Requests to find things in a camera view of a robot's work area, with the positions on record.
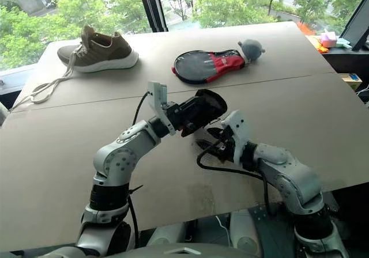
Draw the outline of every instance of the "wire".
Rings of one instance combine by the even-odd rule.
[[[212,147],[215,147],[220,142],[221,142],[221,140],[217,140],[214,144],[208,146],[205,150],[203,150],[203,152],[200,153],[198,155],[197,159],[196,159],[197,165],[199,165],[200,168],[206,169],[206,170],[218,170],[219,172],[239,173],[239,174],[244,174],[246,176],[251,176],[251,177],[254,177],[256,179],[262,180],[263,185],[264,185],[264,203],[265,203],[266,212],[268,213],[268,216],[273,218],[275,216],[275,214],[273,214],[271,209],[270,209],[269,193],[268,193],[268,181],[267,181],[267,179],[266,179],[263,172],[260,172],[260,175],[257,175],[257,174],[253,174],[253,173],[250,173],[250,172],[246,172],[244,170],[227,169],[227,168],[220,168],[220,167],[211,167],[211,166],[206,166],[203,163],[201,163],[202,157],[206,153],[208,153],[209,149],[212,148]]]
[[[133,221],[133,228],[134,228],[134,248],[138,248],[138,225],[137,225],[137,218],[136,213],[134,212],[133,203],[131,196],[128,195],[128,206],[129,210],[131,211],[132,221]]]
[[[369,84],[365,89],[358,91],[356,95],[359,95],[360,93],[365,92],[365,91],[369,91]]]
[[[144,100],[145,100],[145,98],[146,98],[147,95],[148,95],[148,92],[146,92],[142,96],[140,102],[138,103],[138,106],[137,106],[137,109],[136,109],[136,113],[134,114],[132,126],[136,124],[137,116],[138,116],[138,113],[140,111],[141,105],[144,102]],[[138,187],[138,188],[132,190],[131,193],[133,193],[135,190],[137,190],[139,188],[141,188],[141,187]],[[127,200],[128,200],[128,206],[129,206],[129,210],[131,211],[132,221],[133,221],[133,228],[134,228],[134,248],[138,248],[139,247],[139,244],[138,244],[138,240],[139,240],[139,238],[138,238],[138,224],[137,224],[136,213],[134,211],[134,207],[133,207],[133,203],[132,203],[132,199],[131,199],[130,194],[128,195]]]
[[[324,247],[324,256],[326,256],[327,255],[327,249],[325,248],[325,244],[324,244],[324,242],[323,242],[322,239],[321,239],[321,243],[322,243],[322,245]]]
[[[263,185],[264,185],[264,203],[267,214],[273,218],[275,216],[274,213],[272,213],[272,210],[270,209],[270,203],[269,203],[269,192],[268,192],[268,181],[266,180],[265,174],[263,172],[260,172],[262,178],[263,178]]]
[[[214,144],[208,146],[205,150],[203,150],[202,153],[200,153],[196,159],[197,165],[205,170],[218,170],[219,172],[229,172],[229,173],[239,173],[239,174],[244,174],[245,176],[251,176],[251,177],[255,177],[256,179],[262,180],[263,178],[257,174],[253,174],[250,172],[246,172],[245,170],[236,170],[236,169],[228,169],[228,168],[221,168],[221,167],[211,167],[211,166],[206,166],[203,163],[201,163],[201,159],[202,157],[208,153],[209,149],[211,147],[215,147],[216,145],[218,145],[221,142],[221,140],[216,141]]]
[[[231,239],[229,237],[228,229],[224,225],[221,224],[221,221],[220,221],[218,216],[215,216],[215,217],[217,218],[220,227],[223,228],[225,230],[225,232],[227,233],[228,246],[231,247]]]
[[[146,93],[142,96],[142,98],[141,98],[141,100],[140,100],[140,103],[139,103],[139,104],[138,104],[138,106],[137,106],[136,113],[134,114],[134,118],[133,118],[132,126],[133,126],[134,124],[136,124],[137,116],[138,116],[138,113],[139,113],[139,111],[140,111],[141,105],[142,105],[142,103],[144,102],[144,100],[145,100],[145,98],[146,98],[146,96],[147,96],[147,95],[148,95],[148,92],[146,92]]]

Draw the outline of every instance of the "white shoe sole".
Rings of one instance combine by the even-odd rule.
[[[138,53],[133,51],[125,58],[104,60],[89,66],[74,66],[73,69],[78,72],[91,73],[109,69],[126,69],[133,67],[138,60]]]

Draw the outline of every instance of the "black cable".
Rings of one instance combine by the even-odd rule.
[[[129,210],[131,211],[132,221],[133,221],[133,228],[134,228],[134,248],[138,248],[138,225],[137,225],[137,218],[136,213],[134,212],[133,203],[131,200],[131,196],[128,195],[128,206]]]
[[[138,112],[140,111],[141,105],[142,105],[142,103],[144,102],[144,100],[145,100],[145,98],[146,98],[146,96],[147,96],[147,95],[148,95],[148,92],[146,92],[146,93],[142,96],[142,98],[141,98],[141,100],[140,100],[140,103],[139,103],[139,104],[138,104],[138,106],[137,106],[136,113],[135,113],[134,118],[133,118],[132,126],[133,126],[134,124],[136,124],[137,116],[138,116]]]
[[[326,256],[327,255],[327,249],[325,248],[325,244],[324,244],[324,242],[323,242],[322,239],[321,239],[321,243],[322,243],[322,245],[324,247],[324,256]]]
[[[262,180],[263,178],[257,174],[253,174],[250,172],[246,172],[245,170],[236,170],[236,169],[228,169],[228,168],[220,168],[220,167],[211,167],[211,166],[206,166],[203,163],[201,163],[201,159],[202,157],[208,153],[209,149],[211,147],[215,147],[216,145],[218,145],[221,142],[221,140],[216,141],[214,144],[208,146],[205,150],[203,150],[202,153],[200,153],[196,159],[197,165],[199,165],[200,168],[205,169],[205,170],[218,170],[219,172],[229,172],[229,173],[239,173],[239,174],[244,174],[245,176],[251,176],[251,177],[255,177],[256,179],[260,179]]]
[[[146,92],[142,96],[142,98],[140,100],[140,103],[137,106],[136,113],[134,114],[134,119],[133,119],[133,122],[132,122],[132,126],[136,124],[137,116],[138,116],[138,113],[140,111],[141,105],[144,102],[144,100],[145,100],[145,98],[146,98],[147,95],[148,95],[148,92]],[[133,221],[133,228],[134,228],[134,248],[138,248],[138,246],[139,246],[138,245],[138,224],[137,224],[136,213],[134,211],[134,207],[133,207],[133,203],[132,203],[132,199],[131,199],[130,194],[128,195],[127,201],[128,201],[129,210],[131,211],[132,221]]]
[[[268,181],[266,180],[265,174],[263,172],[260,172],[260,175],[262,176],[263,185],[264,185],[264,203],[265,203],[266,212],[271,218],[273,218],[275,214],[273,214],[272,210],[270,209]]]
[[[271,209],[270,209],[270,203],[269,203],[269,192],[268,192],[268,181],[266,180],[266,177],[264,175],[263,172],[260,172],[260,176],[257,174],[253,174],[250,172],[246,172],[244,170],[236,170],[236,169],[227,169],[227,168],[219,168],[219,167],[211,167],[211,166],[206,166],[203,163],[201,163],[201,159],[204,157],[204,155],[206,153],[208,153],[209,149],[212,147],[215,147],[216,145],[218,145],[221,142],[221,140],[217,140],[214,144],[208,146],[205,150],[203,150],[202,153],[200,153],[196,159],[197,165],[199,165],[200,168],[202,169],[206,169],[206,170],[218,170],[220,172],[230,172],[230,173],[239,173],[239,174],[244,174],[246,176],[251,176],[251,177],[255,177],[256,179],[262,180],[263,181],[263,185],[264,185],[264,202],[265,202],[265,207],[266,207],[266,212],[268,213],[268,215],[273,218],[275,215],[272,213]]]

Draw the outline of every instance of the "yellow object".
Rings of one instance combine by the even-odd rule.
[[[340,77],[346,82],[353,90],[356,90],[362,80],[356,74],[340,74]]]
[[[329,49],[323,47],[323,45],[319,41],[319,36],[315,35],[305,35],[306,38],[310,41],[310,43],[317,49],[320,53],[328,52]]]

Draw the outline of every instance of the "tissue box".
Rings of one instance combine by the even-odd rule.
[[[325,48],[332,48],[336,46],[337,36],[335,32],[323,32],[321,34],[321,43]]]
[[[363,82],[356,74],[340,74],[340,76],[353,90],[356,90]]]

